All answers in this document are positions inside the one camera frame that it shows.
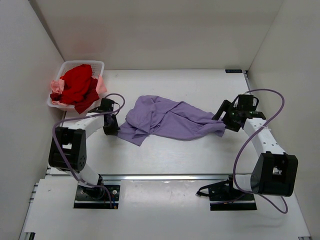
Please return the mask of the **purple t-shirt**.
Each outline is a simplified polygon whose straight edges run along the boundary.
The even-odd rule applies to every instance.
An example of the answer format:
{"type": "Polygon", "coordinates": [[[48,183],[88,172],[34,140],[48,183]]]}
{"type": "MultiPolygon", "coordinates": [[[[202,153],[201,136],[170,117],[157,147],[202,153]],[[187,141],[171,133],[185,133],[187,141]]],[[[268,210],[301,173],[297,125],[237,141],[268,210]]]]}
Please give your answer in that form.
{"type": "Polygon", "coordinates": [[[127,113],[117,136],[136,146],[141,146],[150,135],[179,141],[192,141],[209,134],[222,137],[225,124],[213,117],[213,113],[184,101],[143,95],[127,113]]]}

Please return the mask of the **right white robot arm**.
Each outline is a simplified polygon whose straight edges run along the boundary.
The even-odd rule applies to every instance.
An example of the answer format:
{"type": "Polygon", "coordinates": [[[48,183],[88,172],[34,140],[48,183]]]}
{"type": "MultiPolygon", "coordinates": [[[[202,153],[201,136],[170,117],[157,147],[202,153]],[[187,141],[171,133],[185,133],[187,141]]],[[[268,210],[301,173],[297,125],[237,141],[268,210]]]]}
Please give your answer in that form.
{"type": "Polygon", "coordinates": [[[227,180],[208,188],[211,201],[232,201],[244,193],[289,197],[293,194],[298,159],[280,147],[267,127],[264,114],[257,111],[259,100],[250,94],[240,94],[234,101],[224,100],[213,117],[222,118],[226,129],[243,129],[249,136],[258,159],[250,174],[233,173],[227,180]]]}

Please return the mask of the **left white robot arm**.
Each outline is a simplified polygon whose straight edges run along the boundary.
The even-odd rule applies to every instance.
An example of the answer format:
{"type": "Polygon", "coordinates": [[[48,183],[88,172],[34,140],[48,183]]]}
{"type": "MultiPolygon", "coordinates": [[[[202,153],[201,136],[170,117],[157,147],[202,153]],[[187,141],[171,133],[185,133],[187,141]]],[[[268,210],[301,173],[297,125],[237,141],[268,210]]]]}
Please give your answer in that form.
{"type": "Polygon", "coordinates": [[[83,192],[94,200],[111,195],[102,176],[87,164],[87,138],[99,129],[107,136],[118,134],[115,104],[109,98],[102,99],[99,107],[90,110],[84,118],[78,118],[75,124],[57,126],[52,136],[49,165],[74,177],[83,192]]]}

